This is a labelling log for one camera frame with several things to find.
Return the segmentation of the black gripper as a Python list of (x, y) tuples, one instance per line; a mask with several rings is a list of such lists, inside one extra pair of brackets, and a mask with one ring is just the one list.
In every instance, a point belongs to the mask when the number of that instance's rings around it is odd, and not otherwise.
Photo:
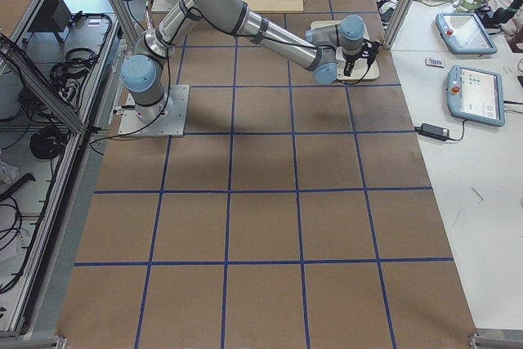
[(374, 63), (378, 52), (379, 42), (371, 42), (365, 38), (362, 39), (362, 43), (358, 49), (348, 50), (343, 48), (342, 56), (345, 61), (344, 76), (350, 77), (352, 75), (352, 71), (355, 68), (355, 63), (358, 59), (366, 59), (367, 69), (364, 72), (364, 75), (366, 75)]

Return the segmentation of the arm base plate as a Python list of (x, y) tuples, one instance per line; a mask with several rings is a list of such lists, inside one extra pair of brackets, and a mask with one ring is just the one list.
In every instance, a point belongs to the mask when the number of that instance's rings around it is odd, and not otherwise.
[(128, 93), (126, 105), (132, 108), (123, 109), (118, 134), (124, 137), (183, 137), (190, 86), (171, 84), (168, 90), (168, 96), (151, 107), (136, 105), (132, 94)]
[(167, 14), (178, 2), (179, 0), (153, 0), (151, 11), (157, 14)]

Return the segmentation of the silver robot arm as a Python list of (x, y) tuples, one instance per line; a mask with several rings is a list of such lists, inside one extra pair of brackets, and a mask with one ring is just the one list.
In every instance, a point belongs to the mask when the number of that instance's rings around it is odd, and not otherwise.
[(335, 25), (309, 29), (304, 38), (287, 31), (251, 10), (243, 0), (173, 0), (175, 3), (160, 24), (142, 32), (132, 55), (121, 68), (122, 80), (134, 100), (138, 119), (158, 122), (172, 108), (172, 99), (160, 79), (171, 49), (201, 20), (214, 29), (259, 44), (303, 69), (311, 71), (319, 84), (337, 79), (337, 54), (346, 62), (349, 74), (358, 59), (375, 61), (379, 44), (364, 36), (365, 24), (348, 15)]

